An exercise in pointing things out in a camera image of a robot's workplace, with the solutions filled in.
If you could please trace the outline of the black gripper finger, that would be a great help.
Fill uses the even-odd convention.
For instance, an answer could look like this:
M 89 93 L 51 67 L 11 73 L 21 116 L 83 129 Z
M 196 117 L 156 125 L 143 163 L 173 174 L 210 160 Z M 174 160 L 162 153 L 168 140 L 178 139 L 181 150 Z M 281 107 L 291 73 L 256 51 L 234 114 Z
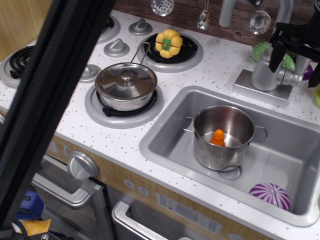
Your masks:
M 277 41 L 271 46 L 273 50 L 270 57 L 269 69 L 275 73 L 286 54 L 286 48 L 282 41 Z
M 314 88 L 320 84 L 320 63 L 311 60 L 311 65 L 314 65 L 314 69 L 308 80 L 308 87 Z

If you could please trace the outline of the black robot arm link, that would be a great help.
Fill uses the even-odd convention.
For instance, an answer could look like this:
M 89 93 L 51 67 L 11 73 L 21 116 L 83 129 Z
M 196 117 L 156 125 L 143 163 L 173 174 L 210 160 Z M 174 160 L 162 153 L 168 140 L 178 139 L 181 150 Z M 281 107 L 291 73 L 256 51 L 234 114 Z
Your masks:
M 0 129 L 0 231 L 20 204 L 54 135 L 113 0 L 55 0 Z

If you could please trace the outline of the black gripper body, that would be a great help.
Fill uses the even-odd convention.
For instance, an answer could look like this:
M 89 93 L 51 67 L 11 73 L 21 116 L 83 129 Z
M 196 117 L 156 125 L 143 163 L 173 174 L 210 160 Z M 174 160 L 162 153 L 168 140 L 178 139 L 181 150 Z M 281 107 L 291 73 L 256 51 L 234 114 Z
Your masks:
M 311 60 L 320 59 L 320 2 L 314 2 L 314 13 L 305 24 L 277 22 L 269 43 L 283 42 L 290 51 Z

